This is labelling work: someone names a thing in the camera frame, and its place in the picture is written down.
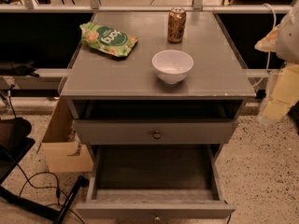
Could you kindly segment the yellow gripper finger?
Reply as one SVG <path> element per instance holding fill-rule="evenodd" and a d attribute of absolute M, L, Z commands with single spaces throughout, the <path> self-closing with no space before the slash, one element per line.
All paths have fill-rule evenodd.
<path fill-rule="evenodd" d="M 262 52 L 275 52 L 277 49 L 278 27 L 273 28 L 264 38 L 259 40 L 254 48 Z"/>

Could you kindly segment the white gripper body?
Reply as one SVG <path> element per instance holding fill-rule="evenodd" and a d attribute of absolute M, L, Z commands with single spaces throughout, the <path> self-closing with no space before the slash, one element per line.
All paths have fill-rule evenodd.
<path fill-rule="evenodd" d="M 260 113 L 261 122 L 278 122 L 299 102 L 299 64 L 288 63 L 279 73 Z"/>

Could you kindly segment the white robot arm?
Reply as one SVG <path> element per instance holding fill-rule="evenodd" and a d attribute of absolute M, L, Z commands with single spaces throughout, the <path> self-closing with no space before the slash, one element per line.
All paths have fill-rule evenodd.
<path fill-rule="evenodd" d="M 260 112 L 264 123 L 276 122 L 299 102 L 299 7 L 293 7 L 254 48 L 275 52 L 286 63 Z"/>

